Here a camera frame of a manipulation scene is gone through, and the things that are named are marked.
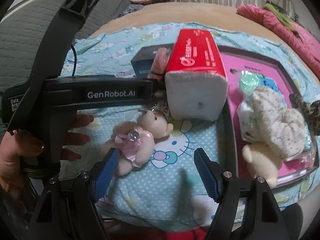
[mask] green plastic item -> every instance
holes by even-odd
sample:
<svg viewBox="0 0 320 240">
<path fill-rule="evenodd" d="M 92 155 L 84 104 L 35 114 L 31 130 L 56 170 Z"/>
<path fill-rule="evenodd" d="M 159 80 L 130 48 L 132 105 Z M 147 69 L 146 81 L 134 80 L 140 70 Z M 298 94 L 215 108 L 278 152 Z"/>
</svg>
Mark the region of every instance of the green plastic item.
<svg viewBox="0 0 320 240">
<path fill-rule="evenodd" d="M 242 71 L 242 75 L 239 80 L 239 87 L 244 95 L 251 95 L 252 92 L 260 85 L 260 79 L 258 78 L 258 73 L 253 73 L 250 71 Z"/>
</svg>

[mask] hello kitty face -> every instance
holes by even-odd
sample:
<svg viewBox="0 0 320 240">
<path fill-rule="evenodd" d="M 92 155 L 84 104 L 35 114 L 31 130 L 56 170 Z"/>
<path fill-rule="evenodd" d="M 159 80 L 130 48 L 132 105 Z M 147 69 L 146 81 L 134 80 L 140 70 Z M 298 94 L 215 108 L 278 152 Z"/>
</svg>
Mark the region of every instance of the hello kitty face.
<svg viewBox="0 0 320 240">
<path fill-rule="evenodd" d="M 121 50 L 118 50 L 118 52 L 113 53 L 111 55 L 111 57 L 113 60 L 117 60 L 117 59 L 121 59 L 123 57 L 129 56 L 129 55 L 130 55 L 130 53 L 127 53 L 126 49 L 121 49 Z"/>
<path fill-rule="evenodd" d="M 177 162 L 178 157 L 187 154 L 192 156 L 194 148 L 190 147 L 195 142 L 190 142 L 187 133 L 192 128 L 190 121 L 173 121 L 173 132 L 168 139 L 155 144 L 150 162 L 158 169 Z"/>
<path fill-rule="evenodd" d="M 153 30 L 147 32 L 147 35 L 152 35 L 153 39 L 159 38 L 160 36 L 164 36 L 164 32 L 162 30 L 162 27 L 156 27 Z"/>
</svg>

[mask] pink ribbon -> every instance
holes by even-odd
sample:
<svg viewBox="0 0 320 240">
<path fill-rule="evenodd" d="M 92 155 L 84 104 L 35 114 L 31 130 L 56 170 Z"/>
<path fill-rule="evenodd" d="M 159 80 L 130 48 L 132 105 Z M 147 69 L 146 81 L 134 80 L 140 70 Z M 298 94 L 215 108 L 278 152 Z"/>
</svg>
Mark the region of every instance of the pink ribbon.
<svg viewBox="0 0 320 240">
<path fill-rule="evenodd" d="M 128 135 L 125 134 L 113 134 L 111 138 L 114 138 L 115 140 L 115 147 L 122 151 L 124 156 L 132 161 L 132 165 L 135 167 L 141 167 L 141 164 L 137 164 L 135 162 L 137 152 L 139 151 L 140 147 L 142 146 L 141 138 L 150 137 L 151 136 L 148 133 L 142 133 L 140 134 L 140 137 L 136 141 L 131 141 L 128 138 Z"/>
</svg>

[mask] light blue bedsheet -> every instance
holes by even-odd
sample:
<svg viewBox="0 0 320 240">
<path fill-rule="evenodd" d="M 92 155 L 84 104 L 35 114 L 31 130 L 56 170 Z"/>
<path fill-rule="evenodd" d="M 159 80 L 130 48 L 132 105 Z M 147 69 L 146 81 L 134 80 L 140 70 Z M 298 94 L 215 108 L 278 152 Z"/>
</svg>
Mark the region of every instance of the light blue bedsheet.
<svg viewBox="0 0 320 240">
<path fill-rule="evenodd" d="M 198 23 L 153 24 L 101 34 L 94 39 L 78 40 L 75 49 L 76 75 L 112 74 L 132 70 L 131 59 L 145 46 L 174 43 L 181 28 L 209 30 L 218 45 L 246 49 L 281 62 L 308 102 L 320 99 L 320 88 L 301 62 L 284 45 L 247 33 L 230 32 Z M 62 76 L 70 76 L 73 53 L 67 55 Z M 63 161 L 60 177 L 72 178 L 89 170 L 103 158 L 100 149 L 110 138 L 115 124 L 136 120 L 137 106 L 92 109 L 95 121 L 78 129 L 91 136 L 88 145 L 73 147 L 82 155 L 75 162 Z M 175 121 L 167 141 L 156 144 L 153 157 L 142 169 L 123 178 L 114 178 L 104 199 L 97 203 L 100 214 L 141 226 L 155 226 L 166 231 L 185 231 L 211 223 L 217 204 L 210 199 L 193 163 L 193 151 L 204 148 L 211 160 L 224 162 L 223 120 Z M 280 207 L 297 202 L 320 181 L 320 171 L 299 183 L 275 189 Z M 243 216 L 244 201 L 239 201 L 236 221 Z"/>
</svg>

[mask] blue gripper pad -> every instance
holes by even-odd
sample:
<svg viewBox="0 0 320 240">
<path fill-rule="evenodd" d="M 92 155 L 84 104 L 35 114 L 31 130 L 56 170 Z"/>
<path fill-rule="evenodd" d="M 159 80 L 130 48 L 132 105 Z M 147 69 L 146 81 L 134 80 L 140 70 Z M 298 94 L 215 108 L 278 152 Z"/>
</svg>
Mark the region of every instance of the blue gripper pad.
<svg viewBox="0 0 320 240">
<path fill-rule="evenodd" d="M 198 173 L 210 198 L 216 203 L 222 199 L 223 182 L 221 168 L 218 163 L 210 161 L 202 148 L 195 150 L 193 155 Z"/>
<path fill-rule="evenodd" d="M 111 148 L 103 160 L 97 162 L 91 169 L 91 192 L 94 203 L 97 203 L 106 194 L 111 179 L 118 167 L 119 158 L 118 150 Z"/>
</svg>

